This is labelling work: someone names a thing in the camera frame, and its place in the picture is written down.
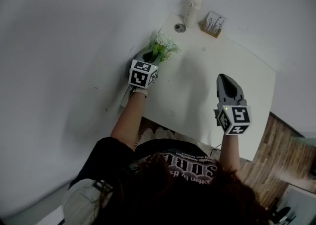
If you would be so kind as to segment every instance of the person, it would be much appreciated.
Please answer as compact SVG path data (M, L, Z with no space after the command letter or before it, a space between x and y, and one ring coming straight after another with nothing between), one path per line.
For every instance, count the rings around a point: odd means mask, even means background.
M238 177L237 135L223 136L219 161L172 139L135 149L146 95L134 90L110 137L97 142L71 182L63 199L65 223L266 224L266 210Z

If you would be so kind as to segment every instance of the white cube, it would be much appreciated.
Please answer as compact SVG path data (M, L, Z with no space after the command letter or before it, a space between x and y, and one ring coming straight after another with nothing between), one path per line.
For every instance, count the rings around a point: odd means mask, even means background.
M250 106L224 105L217 119L226 135L240 135L251 125Z
M133 60L129 72L128 83L141 88L147 88L154 82L157 72L158 66L147 62Z

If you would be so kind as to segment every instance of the small box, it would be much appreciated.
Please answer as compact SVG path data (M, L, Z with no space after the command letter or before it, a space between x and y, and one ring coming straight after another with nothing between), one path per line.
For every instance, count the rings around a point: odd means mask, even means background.
M133 60L129 72L128 83L141 88L147 88L156 79L158 66L153 64Z
M224 105L217 115L226 135L240 135L251 125L250 106Z
M217 38L222 31L225 20L225 17L210 11L202 27L202 31Z

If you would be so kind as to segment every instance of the black t-shirt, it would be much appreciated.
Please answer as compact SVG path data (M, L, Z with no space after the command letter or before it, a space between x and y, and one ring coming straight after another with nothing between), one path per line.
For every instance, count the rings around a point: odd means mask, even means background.
M189 183L211 184L217 171L215 161L188 142L171 139L150 140L133 152L116 139L104 138L97 142L70 187L83 179L102 181L104 174L119 167L132 173L137 170L136 161L139 163L155 153L165 157L174 177L184 177Z

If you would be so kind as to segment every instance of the bracelet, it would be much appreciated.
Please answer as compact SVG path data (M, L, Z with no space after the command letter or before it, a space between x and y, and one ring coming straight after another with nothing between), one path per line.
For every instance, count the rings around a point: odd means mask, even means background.
M133 89L131 95L129 96L129 98L131 98L135 93L141 93L145 95L145 98L147 97L147 90L140 88L140 87L136 87L135 89Z

